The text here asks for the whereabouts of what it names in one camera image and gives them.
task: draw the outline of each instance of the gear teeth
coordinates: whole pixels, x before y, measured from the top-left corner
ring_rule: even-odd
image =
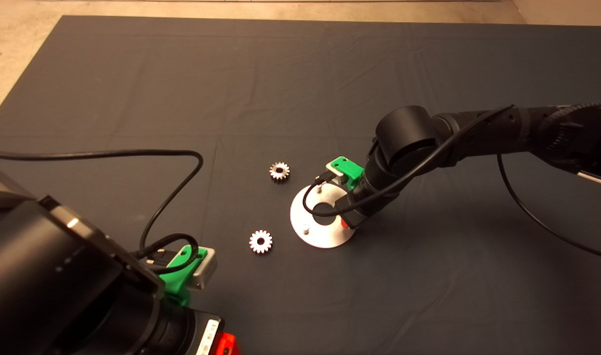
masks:
[[[265,254],[272,247],[272,236],[267,231],[260,229],[259,231],[255,231],[250,236],[250,249],[257,254]]]
[[[289,166],[284,162],[275,162],[269,167],[269,175],[273,182],[285,182],[289,178]]]

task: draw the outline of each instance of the dark fabric mat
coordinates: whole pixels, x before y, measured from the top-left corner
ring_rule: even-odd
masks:
[[[0,107],[0,149],[203,153],[152,235],[217,249],[194,306],[245,354],[601,354],[601,259],[528,220],[493,157],[414,180],[340,248],[309,247],[288,217],[327,161],[364,161],[393,108],[585,101],[601,101],[601,27],[65,16]],[[267,176],[278,160],[287,184]],[[507,161],[537,215],[601,249],[601,186]],[[191,164],[0,162],[129,249]],[[257,229],[275,238],[265,256]]]

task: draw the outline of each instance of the concrete floor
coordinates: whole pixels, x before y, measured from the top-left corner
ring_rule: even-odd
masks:
[[[601,25],[601,0],[328,3],[0,0],[0,103],[62,14]]]

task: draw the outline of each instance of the white circular plate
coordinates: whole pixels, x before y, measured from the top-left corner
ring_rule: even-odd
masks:
[[[354,233],[353,229],[342,226],[342,218],[336,216],[330,225],[322,225],[314,220],[314,216],[307,212],[302,205],[302,198],[309,186],[300,190],[294,197],[289,209],[289,219],[294,232],[307,244],[317,248],[334,248],[344,244]],[[318,193],[318,188],[313,188],[307,196],[307,207],[314,209],[317,204],[326,202],[334,206],[336,200],[346,195],[339,186],[334,184],[323,184],[322,191]]]

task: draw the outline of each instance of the barcode sticker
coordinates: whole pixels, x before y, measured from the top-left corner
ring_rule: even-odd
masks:
[[[208,355],[211,350],[212,342],[215,340],[215,334],[217,334],[217,328],[219,328],[219,321],[209,319],[202,334],[202,341],[199,343],[197,352],[195,355]]]

